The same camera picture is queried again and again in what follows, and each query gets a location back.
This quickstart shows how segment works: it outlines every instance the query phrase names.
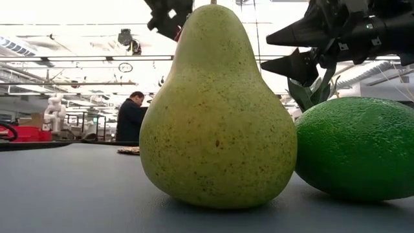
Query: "pear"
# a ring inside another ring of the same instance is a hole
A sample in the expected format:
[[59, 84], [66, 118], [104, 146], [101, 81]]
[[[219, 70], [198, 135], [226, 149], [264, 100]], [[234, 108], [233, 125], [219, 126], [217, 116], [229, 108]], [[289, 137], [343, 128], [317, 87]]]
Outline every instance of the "pear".
[[263, 81], [239, 18], [220, 5], [196, 9], [142, 123], [149, 180], [192, 205], [250, 208], [286, 187], [296, 152], [294, 123]]

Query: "man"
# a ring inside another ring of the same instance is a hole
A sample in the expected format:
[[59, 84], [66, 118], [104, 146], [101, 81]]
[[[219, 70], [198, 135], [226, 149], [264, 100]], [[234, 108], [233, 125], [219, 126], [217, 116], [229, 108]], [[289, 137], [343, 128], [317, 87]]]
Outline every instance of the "man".
[[145, 111], [141, 109], [144, 94], [140, 91], [132, 93], [121, 105], [116, 125], [117, 142], [139, 142], [142, 120]]

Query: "green leaf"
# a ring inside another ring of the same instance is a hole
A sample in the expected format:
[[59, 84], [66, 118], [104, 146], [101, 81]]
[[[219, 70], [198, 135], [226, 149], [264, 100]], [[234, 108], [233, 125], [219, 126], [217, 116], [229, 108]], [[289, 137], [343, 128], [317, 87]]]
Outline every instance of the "green leaf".
[[290, 96], [296, 101], [302, 112], [313, 107], [313, 103], [307, 94], [309, 92], [307, 90], [309, 89], [308, 87], [302, 87], [298, 84], [295, 84], [290, 78], [287, 79], [287, 84], [289, 87]]
[[313, 93], [310, 87], [304, 87], [304, 90], [308, 96], [312, 96]]
[[[319, 86], [319, 88], [317, 88], [317, 90], [315, 90], [315, 92], [310, 97], [314, 105], [320, 104], [329, 98], [329, 94], [331, 93], [331, 85], [329, 84], [329, 82], [331, 78], [334, 76], [335, 70], [336, 70], [336, 64], [334, 64], [332, 67], [329, 67], [326, 70], [326, 73], [323, 76], [321, 85]], [[329, 88], [328, 95], [326, 94], [326, 88]]]

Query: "table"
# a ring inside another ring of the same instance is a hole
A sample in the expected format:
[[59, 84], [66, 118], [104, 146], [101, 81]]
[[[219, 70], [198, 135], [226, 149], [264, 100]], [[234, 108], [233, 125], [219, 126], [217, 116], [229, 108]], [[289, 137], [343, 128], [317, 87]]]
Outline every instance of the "table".
[[260, 208], [215, 211], [180, 203], [155, 188], [140, 157], [116, 146], [0, 153], [4, 233], [381, 233], [414, 231], [414, 198], [377, 205], [331, 199], [292, 177]]

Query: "small object on table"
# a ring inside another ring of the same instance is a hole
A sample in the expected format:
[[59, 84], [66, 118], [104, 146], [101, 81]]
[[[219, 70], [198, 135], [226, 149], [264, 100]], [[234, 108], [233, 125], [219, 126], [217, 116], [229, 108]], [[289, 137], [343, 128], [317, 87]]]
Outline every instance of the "small object on table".
[[124, 155], [140, 155], [140, 147], [139, 146], [127, 146], [118, 149], [118, 153]]

